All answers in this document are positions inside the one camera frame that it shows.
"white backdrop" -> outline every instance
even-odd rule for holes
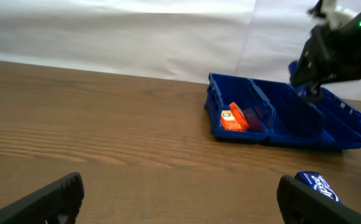
[[[202,83],[209,72],[288,82],[315,3],[258,0],[254,10],[255,0],[0,1],[0,60]],[[340,4],[361,10],[361,1]],[[361,100],[361,81],[326,87]]]

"blue package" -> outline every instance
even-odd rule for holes
[[[341,203],[339,197],[335,194],[327,181],[324,180],[324,178],[319,173],[311,171],[300,171],[295,175],[294,178],[310,186],[314,190],[317,190],[321,194],[331,198],[332,200]]]

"blue bin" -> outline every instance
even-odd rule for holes
[[[205,107],[218,140],[241,140],[286,147],[361,147],[361,113],[325,88],[318,103],[305,103],[286,83],[211,73]],[[235,102],[250,128],[228,131],[220,114]]]

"wooden surface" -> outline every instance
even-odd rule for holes
[[[314,170],[361,213],[361,149],[217,142],[205,98],[203,84],[0,62],[0,208],[78,171],[77,223],[282,223],[280,177]]]

